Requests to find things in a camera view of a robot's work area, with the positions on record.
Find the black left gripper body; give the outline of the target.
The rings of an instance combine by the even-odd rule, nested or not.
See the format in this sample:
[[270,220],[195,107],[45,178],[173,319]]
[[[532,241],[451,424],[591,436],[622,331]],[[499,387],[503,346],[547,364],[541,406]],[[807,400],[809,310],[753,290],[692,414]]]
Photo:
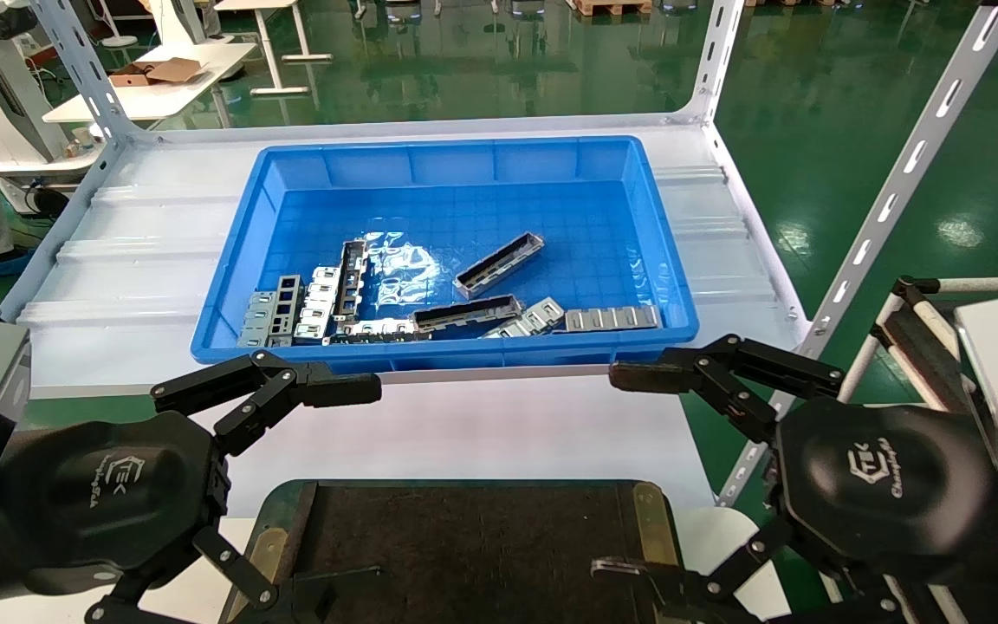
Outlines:
[[229,489],[214,436],[178,413],[23,432],[0,463],[12,584],[40,595],[121,578],[163,586],[198,560],[191,540],[218,525]]

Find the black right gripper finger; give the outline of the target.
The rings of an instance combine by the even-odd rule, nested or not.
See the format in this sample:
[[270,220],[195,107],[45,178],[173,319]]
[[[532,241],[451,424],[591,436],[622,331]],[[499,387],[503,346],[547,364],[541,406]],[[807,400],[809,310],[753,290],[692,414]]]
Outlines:
[[781,549],[809,560],[812,531],[796,518],[772,518],[736,546],[709,573],[681,566],[680,541],[670,518],[641,518],[643,558],[595,558],[595,578],[625,580],[641,589],[662,620],[689,623],[760,623],[736,594],[765,571]]
[[611,386],[635,393],[700,396],[746,438],[775,438],[777,410],[746,387],[751,380],[799,399],[836,398],[845,373],[838,367],[763,342],[725,335],[701,348],[666,348],[653,362],[617,361]]

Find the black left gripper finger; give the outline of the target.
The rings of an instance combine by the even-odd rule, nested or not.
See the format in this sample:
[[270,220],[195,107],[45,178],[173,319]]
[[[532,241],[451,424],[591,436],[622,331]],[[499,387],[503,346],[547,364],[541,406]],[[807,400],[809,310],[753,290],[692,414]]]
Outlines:
[[[195,533],[191,544],[200,556],[245,597],[247,604],[234,623],[325,623],[335,603],[345,593],[383,580],[380,566],[329,574],[305,574],[269,580],[214,528]],[[87,623],[182,623],[181,619],[139,608],[149,584],[123,577],[110,594],[88,609]]]
[[185,416],[240,399],[214,424],[214,439],[227,457],[249,450],[298,406],[365,406],[383,396],[378,375],[337,374],[324,362],[294,363],[266,350],[159,383],[151,390],[159,413]]

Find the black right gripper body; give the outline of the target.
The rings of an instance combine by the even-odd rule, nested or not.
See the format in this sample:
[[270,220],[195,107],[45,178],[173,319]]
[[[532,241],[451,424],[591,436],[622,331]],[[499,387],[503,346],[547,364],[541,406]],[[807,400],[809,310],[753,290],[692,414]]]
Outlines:
[[971,421],[808,400],[776,427],[781,501],[832,557],[938,580],[973,548],[998,473]]

